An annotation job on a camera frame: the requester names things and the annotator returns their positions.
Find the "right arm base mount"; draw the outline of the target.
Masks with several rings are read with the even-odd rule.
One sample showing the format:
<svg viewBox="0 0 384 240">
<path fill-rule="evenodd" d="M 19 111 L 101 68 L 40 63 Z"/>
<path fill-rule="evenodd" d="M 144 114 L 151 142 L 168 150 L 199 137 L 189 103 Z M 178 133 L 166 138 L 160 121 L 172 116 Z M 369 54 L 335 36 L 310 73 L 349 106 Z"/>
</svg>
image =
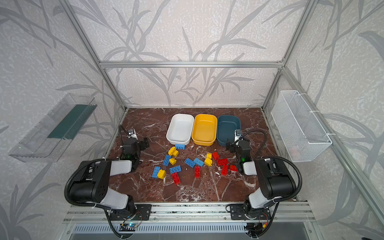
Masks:
<svg viewBox="0 0 384 240">
<path fill-rule="evenodd" d="M 271 211 L 268 208 L 254 209 L 251 204 L 244 202 L 241 204 L 229 204 L 226 211 L 230 213 L 231 220 L 257 220 L 268 221 L 271 218 Z"/>
</svg>

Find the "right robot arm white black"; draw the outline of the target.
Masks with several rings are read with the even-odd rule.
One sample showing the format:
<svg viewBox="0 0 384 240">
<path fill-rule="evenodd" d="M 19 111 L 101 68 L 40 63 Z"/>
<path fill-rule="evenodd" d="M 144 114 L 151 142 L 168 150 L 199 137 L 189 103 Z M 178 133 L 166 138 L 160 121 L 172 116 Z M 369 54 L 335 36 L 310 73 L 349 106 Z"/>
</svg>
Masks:
<svg viewBox="0 0 384 240">
<path fill-rule="evenodd" d="M 254 158 L 251 157 L 250 141 L 246 139 L 246 135 L 250 133 L 261 133 L 264 136 Z M 245 134 L 241 130 L 235 130 L 234 142 L 226 143 L 226 149 L 237 157 L 235 167 L 238 172 L 258 177 L 259 188 L 250 194 L 243 204 L 247 214 L 290 200 L 303 186 L 302 174 L 291 161 L 280 156 L 260 156 L 266 142 L 267 135 L 262 130 L 251 130 Z"/>
</svg>

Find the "red small brick top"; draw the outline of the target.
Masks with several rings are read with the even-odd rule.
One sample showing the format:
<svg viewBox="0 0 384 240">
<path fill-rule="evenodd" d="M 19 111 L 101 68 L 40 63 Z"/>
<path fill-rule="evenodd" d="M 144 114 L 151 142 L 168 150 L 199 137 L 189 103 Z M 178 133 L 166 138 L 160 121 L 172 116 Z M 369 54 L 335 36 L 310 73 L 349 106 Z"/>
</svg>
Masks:
<svg viewBox="0 0 384 240">
<path fill-rule="evenodd" d="M 212 158 L 215 160 L 215 161 L 217 161 L 217 160 L 219 160 L 219 154 L 217 153 L 217 152 L 213 152 L 212 153 Z"/>
</svg>

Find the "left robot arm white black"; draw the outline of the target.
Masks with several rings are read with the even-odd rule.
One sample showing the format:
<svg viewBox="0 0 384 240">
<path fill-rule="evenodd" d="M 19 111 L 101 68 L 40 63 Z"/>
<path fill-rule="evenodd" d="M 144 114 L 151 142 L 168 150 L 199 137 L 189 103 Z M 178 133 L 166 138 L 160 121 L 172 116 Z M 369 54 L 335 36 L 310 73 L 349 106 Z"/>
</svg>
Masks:
<svg viewBox="0 0 384 240">
<path fill-rule="evenodd" d="M 140 141 L 135 129 L 119 126 L 122 155 L 117 159 L 83 161 L 68 179 L 64 196 L 74 206 L 95 207 L 111 211 L 136 213 L 132 196 L 121 194 L 109 187 L 110 177 L 133 173 L 141 161 L 141 152 L 149 148 L 148 138 Z"/>
</svg>

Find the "red brick wide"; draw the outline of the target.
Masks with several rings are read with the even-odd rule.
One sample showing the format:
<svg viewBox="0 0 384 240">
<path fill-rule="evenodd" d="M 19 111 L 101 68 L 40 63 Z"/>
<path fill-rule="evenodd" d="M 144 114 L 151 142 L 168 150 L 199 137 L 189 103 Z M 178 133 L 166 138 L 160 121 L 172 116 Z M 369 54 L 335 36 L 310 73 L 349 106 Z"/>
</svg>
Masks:
<svg viewBox="0 0 384 240">
<path fill-rule="evenodd" d="M 228 161 L 228 159 L 219 159 L 219 160 L 217 160 L 217 163 L 219 166 L 224 166 L 224 165 L 228 165 L 229 161 Z"/>
</svg>

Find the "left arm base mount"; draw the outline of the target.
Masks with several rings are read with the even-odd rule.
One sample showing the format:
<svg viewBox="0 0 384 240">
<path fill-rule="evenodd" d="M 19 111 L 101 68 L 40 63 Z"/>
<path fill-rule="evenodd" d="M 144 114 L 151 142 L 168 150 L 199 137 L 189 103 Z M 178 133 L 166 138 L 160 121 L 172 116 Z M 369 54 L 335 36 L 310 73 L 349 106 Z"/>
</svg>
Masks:
<svg viewBox="0 0 384 240">
<path fill-rule="evenodd" d="M 151 214 L 151 204 L 136 204 L 131 210 L 112 210 L 111 221 L 148 221 Z"/>
</svg>

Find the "red small brick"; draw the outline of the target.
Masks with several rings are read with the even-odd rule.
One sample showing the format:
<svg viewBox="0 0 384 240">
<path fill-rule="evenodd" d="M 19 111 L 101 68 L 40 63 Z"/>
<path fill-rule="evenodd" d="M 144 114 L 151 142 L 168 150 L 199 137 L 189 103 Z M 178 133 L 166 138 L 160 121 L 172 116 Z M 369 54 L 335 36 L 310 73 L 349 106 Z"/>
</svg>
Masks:
<svg viewBox="0 0 384 240">
<path fill-rule="evenodd" d="M 232 172 L 238 172 L 238 169 L 237 169 L 237 167 L 235 165 L 230 165 L 230 170 Z"/>
<path fill-rule="evenodd" d="M 215 160 L 215 161 L 217 161 L 217 160 L 219 160 L 219 154 L 217 153 L 217 152 L 213 152 L 212 153 L 212 158 Z"/>
</svg>

